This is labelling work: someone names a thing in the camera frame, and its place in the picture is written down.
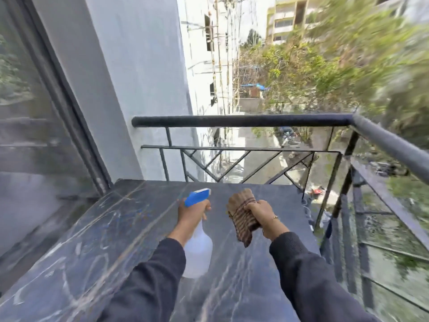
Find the bottle neck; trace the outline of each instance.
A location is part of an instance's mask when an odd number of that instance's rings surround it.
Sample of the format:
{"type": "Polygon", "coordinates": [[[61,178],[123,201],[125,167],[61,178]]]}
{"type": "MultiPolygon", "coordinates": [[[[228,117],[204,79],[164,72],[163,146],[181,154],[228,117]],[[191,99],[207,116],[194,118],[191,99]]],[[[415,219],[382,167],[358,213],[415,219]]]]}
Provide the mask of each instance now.
{"type": "Polygon", "coordinates": [[[192,237],[198,237],[201,234],[204,234],[204,231],[202,230],[202,219],[200,220],[197,227],[195,228],[195,231],[194,231],[192,237]]]}

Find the balcony railing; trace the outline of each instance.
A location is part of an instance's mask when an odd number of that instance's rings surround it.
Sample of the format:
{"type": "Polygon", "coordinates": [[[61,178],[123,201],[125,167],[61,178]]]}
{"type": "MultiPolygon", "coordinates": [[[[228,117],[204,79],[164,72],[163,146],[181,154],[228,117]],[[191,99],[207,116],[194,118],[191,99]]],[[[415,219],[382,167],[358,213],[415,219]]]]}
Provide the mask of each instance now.
{"type": "Polygon", "coordinates": [[[141,148],[156,148],[159,149],[160,157],[164,167],[165,179],[169,180],[169,173],[164,156],[165,149],[178,149],[181,155],[181,162],[186,182],[190,180],[197,182],[187,169],[185,157],[191,159],[199,168],[207,173],[214,181],[223,182],[224,177],[245,157],[253,151],[271,151],[272,156],[266,158],[258,167],[251,173],[242,178],[240,183],[246,183],[258,171],[270,163],[276,156],[283,151],[294,151],[299,153],[299,156],[284,169],[280,170],[273,177],[265,181],[265,184],[271,184],[281,176],[285,176],[290,182],[295,185],[304,199],[307,189],[307,182],[311,167],[314,163],[315,153],[332,153],[335,155],[335,162],[332,167],[332,173],[327,183],[325,195],[320,204],[316,222],[314,224],[314,233],[322,231],[321,220],[324,215],[326,204],[330,197],[335,178],[342,162],[348,165],[347,173],[339,196],[332,209],[332,216],[324,227],[324,232],[321,234],[320,252],[326,261],[333,265],[337,281],[345,284],[348,291],[352,294],[361,294],[361,300],[365,308],[374,309],[374,294],[373,285],[387,290],[395,296],[407,301],[408,303],[418,307],[424,312],[429,313],[429,306],[426,303],[420,302],[414,296],[406,294],[394,287],[375,280],[371,276],[369,248],[376,248],[383,251],[400,255],[410,260],[429,264],[429,237],[420,223],[411,215],[398,199],[392,196],[387,187],[380,182],[380,179],[368,169],[364,164],[359,162],[354,156],[357,142],[362,138],[369,141],[381,151],[391,156],[395,160],[405,165],[411,173],[418,177],[421,181],[429,184],[429,154],[426,151],[403,140],[397,135],[386,131],[377,124],[372,123],[368,119],[357,114],[279,114],[279,115],[230,115],[230,116],[179,116],[179,117],[134,117],[132,119],[134,127],[163,127],[166,131],[168,145],[142,145],[141,148]],[[174,127],[330,127],[331,132],[325,149],[303,148],[249,148],[249,147],[233,147],[233,146],[175,146],[172,144],[170,128],[174,127]],[[352,130],[351,137],[348,140],[348,145],[344,151],[330,150],[330,143],[334,136],[335,127],[348,127],[352,130]],[[216,151],[211,160],[204,164],[194,155],[199,150],[216,151]],[[208,167],[222,154],[223,151],[243,151],[243,155],[239,157],[232,165],[216,175],[208,167]],[[294,181],[288,172],[296,165],[302,164],[308,169],[308,174],[303,185],[299,185],[294,181]],[[362,200],[363,186],[368,186],[377,195],[381,202],[388,208],[385,211],[369,211],[364,207],[362,200]],[[352,210],[349,208],[348,194],[352,188],[352,210]],[[407,251],[382,246],[367,240],[366,216],[375,215],[391,215],[399,219],[413,237],[423,246],[424,253],[416,255],[407,251]],[[352,236],[352,221],[356,222],[356,237],[352,236]],[[354,254],[353,248],[358,249],[357,255],[354,254]]]}

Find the dark sweater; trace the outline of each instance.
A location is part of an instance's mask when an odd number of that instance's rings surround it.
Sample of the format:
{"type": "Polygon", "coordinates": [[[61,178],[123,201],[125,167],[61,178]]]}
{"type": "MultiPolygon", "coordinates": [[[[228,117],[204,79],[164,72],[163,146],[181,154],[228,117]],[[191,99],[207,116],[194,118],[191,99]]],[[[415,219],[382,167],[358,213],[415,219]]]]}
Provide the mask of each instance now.
{"type": "MultiPolygon", "coordinates": [[[[378,321],[335,281],[332,268],[309,252],[295,233],[281,234],[269,252],[282,290],[301,322],[378,321]]],[[[98,321],[169,321],[185,264],[180,243],[162,240],[152,257],[132,270],[98,321]]]]}

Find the hand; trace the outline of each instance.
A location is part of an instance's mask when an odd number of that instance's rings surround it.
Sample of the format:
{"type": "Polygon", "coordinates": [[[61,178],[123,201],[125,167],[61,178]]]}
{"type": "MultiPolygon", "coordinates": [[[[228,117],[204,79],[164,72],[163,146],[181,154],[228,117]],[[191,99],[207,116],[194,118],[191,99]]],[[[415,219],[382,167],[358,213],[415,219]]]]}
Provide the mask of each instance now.
{"type": "Polygon", "coordinates": [[[201,219],[206,220],[205,211],[211,210],[209,200],[204,200],[190,207],[185,207],[185,202],[179,204],[177,225],[173,231],[167,236],[177,240],[182,246],[192,237],[195,228],[198,226],[201,219]]]}
{"type": "Polygon", "coordinates": [[[249,203],[246,209],[252,211],[253,216],[262,226],[263,235],[274,241],[281,234],[289,232],[289,229],[278,219],[271,206],[265,200],[249,203]]]}

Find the person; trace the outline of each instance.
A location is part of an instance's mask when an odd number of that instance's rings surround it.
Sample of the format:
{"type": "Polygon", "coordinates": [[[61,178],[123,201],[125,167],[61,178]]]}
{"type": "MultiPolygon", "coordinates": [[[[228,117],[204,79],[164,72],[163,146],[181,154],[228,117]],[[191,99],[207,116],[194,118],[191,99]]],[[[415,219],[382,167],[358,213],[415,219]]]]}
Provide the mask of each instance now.
{"type": "MultiPolygon", "coordinates": [[[[335,280],[332,268],[309,252],[264,200],[250,203],[251,210],[271,240],[269,252],[280,273],[280,286],[301,322],[377,322],[335,280]]],[[[209,200],[179,206],[178,222],[152,257],[138,264],[101,313],[99,322],[167,322],[173,312],[180,278],[185,270],[183,246],[210,210],[209,200]]]]}

